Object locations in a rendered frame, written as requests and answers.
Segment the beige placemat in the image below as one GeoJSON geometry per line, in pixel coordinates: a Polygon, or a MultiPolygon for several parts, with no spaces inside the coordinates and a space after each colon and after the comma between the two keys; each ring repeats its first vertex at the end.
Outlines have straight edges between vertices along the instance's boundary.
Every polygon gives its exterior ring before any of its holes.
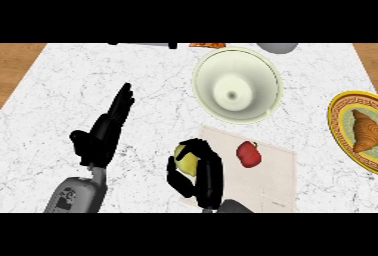
{"type": "Polygon", "coordinates": [[[295,153],[208,126],[201,128],[198,137],[223,160],[223,198],[238,201],[255,213],[294,212],[295,153]],[[245,168],[236,157],[236,148],[245,141],[257,143],[261,155],[261,163],[253,168],[245,168]]]}

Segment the black and white appliance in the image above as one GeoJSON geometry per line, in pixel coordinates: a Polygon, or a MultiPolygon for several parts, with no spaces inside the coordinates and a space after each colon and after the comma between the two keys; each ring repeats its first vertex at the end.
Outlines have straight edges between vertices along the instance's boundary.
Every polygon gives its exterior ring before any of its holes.
{"type": "Polygon", "coordinates": [[[124,49],[142,49],[142,48],[152,48],[152,49],[177,49],[177,43],[108,43],[112,46],[124,49]]]}

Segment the pale green bowl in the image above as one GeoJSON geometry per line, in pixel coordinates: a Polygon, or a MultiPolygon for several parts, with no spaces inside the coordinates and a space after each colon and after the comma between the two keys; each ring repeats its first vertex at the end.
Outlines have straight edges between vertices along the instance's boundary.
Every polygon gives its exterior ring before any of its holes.
{"type": "Polygon", "coordinates": [[[264,120],[284,96],[273,63],[241,47],[217,49],[202,57],[193,70],[192,89],[204,110],[233,124],[264,120]]]}

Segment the brown croissant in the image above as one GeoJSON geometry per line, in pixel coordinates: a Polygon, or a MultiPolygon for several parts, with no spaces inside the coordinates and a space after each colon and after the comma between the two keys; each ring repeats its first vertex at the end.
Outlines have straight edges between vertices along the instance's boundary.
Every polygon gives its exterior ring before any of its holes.
{"type": "Polygon", "coordinates": [[[353,110],[354,117],[354,146],[353,152],[360,153],[378,146],[378,123],[366,114],[353,110]]]}

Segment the grey rounded object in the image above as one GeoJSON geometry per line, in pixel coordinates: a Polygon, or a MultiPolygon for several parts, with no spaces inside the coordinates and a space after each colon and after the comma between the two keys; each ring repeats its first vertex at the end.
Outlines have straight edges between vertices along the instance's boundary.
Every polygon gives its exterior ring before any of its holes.
{"type": "Polygon", "coordinates": [[[297,43],[258,43],[258,47],[273,54],[286,54],[297,48],[297,43]]]}

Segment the yellow patterned plate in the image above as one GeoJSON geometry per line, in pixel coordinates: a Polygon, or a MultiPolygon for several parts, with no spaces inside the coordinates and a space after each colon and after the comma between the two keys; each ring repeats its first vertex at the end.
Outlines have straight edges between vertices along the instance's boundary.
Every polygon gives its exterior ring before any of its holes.
{"type": "Polygon", "coordinates": [[[328,126],[347,156],[378,175],[378,95],[340,93],[328,106],[328,126]]]}

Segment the red bell pepper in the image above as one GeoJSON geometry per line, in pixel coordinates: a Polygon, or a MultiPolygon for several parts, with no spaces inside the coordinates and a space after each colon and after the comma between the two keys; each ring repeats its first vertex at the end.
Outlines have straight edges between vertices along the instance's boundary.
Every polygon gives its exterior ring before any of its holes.
{"type": "Polygon", "coordinates": [[[236,157],[245,168],[253,168],[261,163],[261,154],[257,150],[257,143],[245,141],[236,149],[236,157]]]}

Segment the yellow lemon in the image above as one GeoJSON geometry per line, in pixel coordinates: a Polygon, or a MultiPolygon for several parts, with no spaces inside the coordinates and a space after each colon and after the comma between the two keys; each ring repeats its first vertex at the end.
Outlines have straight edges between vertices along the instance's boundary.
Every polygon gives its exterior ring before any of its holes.
{"type": "Polygon", "coordinates": [[[174,159],[174,163],[183,174],[196,176],[198,157],[192,153],[188,153],[182,159],[174,159]]]}

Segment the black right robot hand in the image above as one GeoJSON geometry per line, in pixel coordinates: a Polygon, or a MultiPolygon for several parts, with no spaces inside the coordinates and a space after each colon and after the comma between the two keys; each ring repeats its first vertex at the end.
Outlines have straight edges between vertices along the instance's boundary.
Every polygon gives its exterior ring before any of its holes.
{"type": "Polygon", "coordinates": [[[217,210],[223,197],[223,163],[210,144],[199,138],[180,142],[185,146],[177,156],[168,157],[167,182],[185,198],[196,197],[198,206],[204,210],[217,210]],[[174,161],[192,153],[198,158],[196,180],[191,180],[176,169],[174,161]]]}

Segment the orange patterned object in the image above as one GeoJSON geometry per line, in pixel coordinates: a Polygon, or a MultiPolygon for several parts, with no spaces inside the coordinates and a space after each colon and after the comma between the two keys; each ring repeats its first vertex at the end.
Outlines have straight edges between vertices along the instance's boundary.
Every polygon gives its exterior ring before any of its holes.
{"type": "Polygon", "coordinates": [[[189,47],[219,49],[226,47],[226,43],[189,43],[189,47]]]}

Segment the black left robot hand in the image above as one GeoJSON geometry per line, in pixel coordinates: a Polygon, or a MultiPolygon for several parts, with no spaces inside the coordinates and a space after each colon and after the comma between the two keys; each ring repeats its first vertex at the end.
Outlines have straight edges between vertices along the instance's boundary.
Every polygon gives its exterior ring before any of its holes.
{"type": "Polygon", "coordinates": [[[81,166],[105,168],[112,160],[123,125],[134,103],[131,84],[126,83],[117,93],[109,110],[103,113],[90,132],[74,130],[69,139],[81,166]]]}

